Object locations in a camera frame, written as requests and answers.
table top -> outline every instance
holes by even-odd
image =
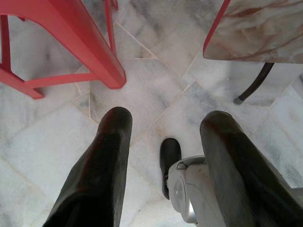
[[[303,63],[303,0],[225,0],[203,55],[215,60]]]

black metal table leg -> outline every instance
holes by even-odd
[[[254,93],[263,83],[273,66],[274,63],[266,62],[254,82],[239,97],[235,98],[233,102],[240,105],[245,101],[245,99],[251,96],[251,94]]]

black rubber boot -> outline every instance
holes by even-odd
[[[179,160],[181,160],[181,148],[178,141],[173,138],[165,139],[160,148],[160,168],[162,171],[162,192],[168,200],[169,189],[167,187],[167,179],[169,168]]]

marble floor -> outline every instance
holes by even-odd
[[[257,92],[235,105],[262,63],[202,57],[222,0],[119,2],[114,31],[127,74],[121,90],[73,83],[42,88],[45,98],[32,100],[0,84],[0,226],[42,226],[114,106],[134,120],[122,227],[193,226],[161,194],[159,148],[174,137],[183,157],[202,155],[199,125],[212,110],[232,114],[290,186],[303,187],[303,65],[276,64]],[[84,4],[106,36],[102,2]],[[21,78],[88,71],[37,24],[9,17],[9,26],[12,69]]]

red chair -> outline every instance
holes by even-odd
[[[122,88],[125,72],[116,57],[110,3],[105,0],[110,47],[80,0],[0,0],[2,63],[0,82],[32,97],[43,98],[35,88],[72,82],[100,80],[111,89]],[[68,74],[24,81],[11,71],[8,16],[30,19],[51,33],[91,73]]]

